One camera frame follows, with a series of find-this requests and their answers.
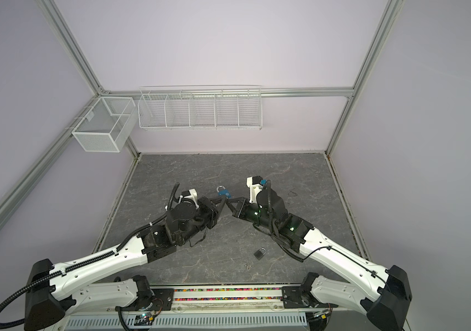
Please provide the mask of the blue padlock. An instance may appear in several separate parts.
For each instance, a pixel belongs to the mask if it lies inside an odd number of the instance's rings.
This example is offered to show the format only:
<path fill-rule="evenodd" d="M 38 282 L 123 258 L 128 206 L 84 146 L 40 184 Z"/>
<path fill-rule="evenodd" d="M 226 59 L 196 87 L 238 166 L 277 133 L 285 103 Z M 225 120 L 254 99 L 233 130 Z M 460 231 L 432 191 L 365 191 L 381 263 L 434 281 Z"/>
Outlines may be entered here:
<path fill-rule="evenodd" d="M 220 196 L 220 197 L 226 197 L 227 199 L 230 199 L 231 198 L 231 194 L 230 192 L 228 191 L 227 188 L 225 188 L 224 186 L 218 186 L 216 188 L 217 190 L 217 195 Z"/>

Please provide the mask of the dark grey padlock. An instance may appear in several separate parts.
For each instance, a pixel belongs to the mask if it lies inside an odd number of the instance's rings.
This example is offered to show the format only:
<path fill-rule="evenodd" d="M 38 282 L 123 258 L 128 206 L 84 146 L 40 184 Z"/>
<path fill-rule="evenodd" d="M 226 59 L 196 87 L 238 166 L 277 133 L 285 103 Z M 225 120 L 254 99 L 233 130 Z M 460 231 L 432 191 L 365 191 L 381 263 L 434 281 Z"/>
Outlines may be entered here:
<path fill-rule="evenodd" d="M 267 253 L 267 250 L 265 248 L 259 248 L 258 250 L 255 251 L 254 257 L 257 260 L 261 260 L 266 253 Z"/>

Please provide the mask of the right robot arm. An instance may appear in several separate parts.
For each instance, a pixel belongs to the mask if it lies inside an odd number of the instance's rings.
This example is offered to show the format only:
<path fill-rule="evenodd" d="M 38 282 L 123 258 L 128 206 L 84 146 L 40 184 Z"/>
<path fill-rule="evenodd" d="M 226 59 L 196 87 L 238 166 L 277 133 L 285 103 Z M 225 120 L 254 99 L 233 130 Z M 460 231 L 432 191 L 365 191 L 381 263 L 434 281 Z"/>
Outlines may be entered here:
<path fill-rule="evenodd" d="M 269 181 L 250 177 L 247 186 L 249 197 L 227 200 L 235 218 L 252 223 L 294 260 L 312 259 L 342 278 L 332 281 L 308 273 L 297 289 L 301 305 L 336 305 L 365 315 L 379 330 L 404 329 L 413 298 L 404 269 L 386 268 L 337 244 L 311 222 L 290 213 Z"/>

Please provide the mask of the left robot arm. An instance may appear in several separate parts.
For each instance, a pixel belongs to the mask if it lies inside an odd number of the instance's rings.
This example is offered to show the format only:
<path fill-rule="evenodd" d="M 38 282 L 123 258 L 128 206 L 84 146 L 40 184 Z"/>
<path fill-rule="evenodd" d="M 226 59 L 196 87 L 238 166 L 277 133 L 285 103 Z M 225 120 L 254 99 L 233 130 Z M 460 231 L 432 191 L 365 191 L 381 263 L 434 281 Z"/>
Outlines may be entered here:
<path fill-rule="evenodd" d="M 24 325 L 41 330 L 60 321 L 77 303 L 74 293 L 107 276 L 166 257 L 187 244 L 196 234 L 212 229 L 227 197 L 198 197 L 194 189 L 179 197 L 170 195 L 165 213 L 129 233 L 124 240 L 102 252 L 75 261 L 35 262 L 27 284 L 0 303 L 0 314 L 13 301 L 26 297 L 23 318 L 0 322 L 0 330 Z"/>

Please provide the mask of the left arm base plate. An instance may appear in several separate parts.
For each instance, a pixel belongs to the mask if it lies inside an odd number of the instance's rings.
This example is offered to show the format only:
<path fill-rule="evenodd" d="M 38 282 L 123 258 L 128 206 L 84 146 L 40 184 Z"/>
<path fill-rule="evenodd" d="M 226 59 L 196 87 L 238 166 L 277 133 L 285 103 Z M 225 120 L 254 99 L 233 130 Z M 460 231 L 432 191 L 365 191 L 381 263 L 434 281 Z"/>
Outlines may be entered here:
<path fill-rule="evenodd" d="M 170 310 L 175 291 L 173 288 L 156 288 L 151 291 L 138 291 L 137 298 L 127 306 L 120 306 L 124 311 L 163 311 Z"/>

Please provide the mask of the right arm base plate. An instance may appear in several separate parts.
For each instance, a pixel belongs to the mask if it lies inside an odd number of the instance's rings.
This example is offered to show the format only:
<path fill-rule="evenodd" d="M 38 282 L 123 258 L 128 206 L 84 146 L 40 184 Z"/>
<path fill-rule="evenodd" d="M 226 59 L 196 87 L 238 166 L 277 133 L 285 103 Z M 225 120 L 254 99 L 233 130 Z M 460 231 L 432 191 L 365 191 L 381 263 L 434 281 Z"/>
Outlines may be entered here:
<path fill-rule="evenodd" d="M 301 286 L 283 286 L 282 301 L 284 307 L 290 308 L 337 308 L 333 303 L 322 303 L 315 299 L 310 290 Z"/>

